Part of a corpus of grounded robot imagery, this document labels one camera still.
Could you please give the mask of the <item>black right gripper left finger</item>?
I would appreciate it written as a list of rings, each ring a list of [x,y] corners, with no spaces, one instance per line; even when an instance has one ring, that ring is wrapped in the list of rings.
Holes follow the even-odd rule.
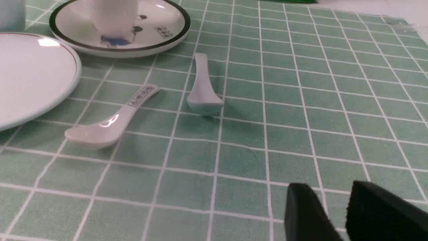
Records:
[[[288,186],[284,228],[287,241],[341,241],[312,188],[306,183]]]

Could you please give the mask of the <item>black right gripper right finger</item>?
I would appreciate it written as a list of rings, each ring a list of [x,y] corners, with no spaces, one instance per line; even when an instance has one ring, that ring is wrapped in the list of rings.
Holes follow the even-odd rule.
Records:
[[[426,241],[428,215],[379,185],[355,180],[345,228],[351,241]]]

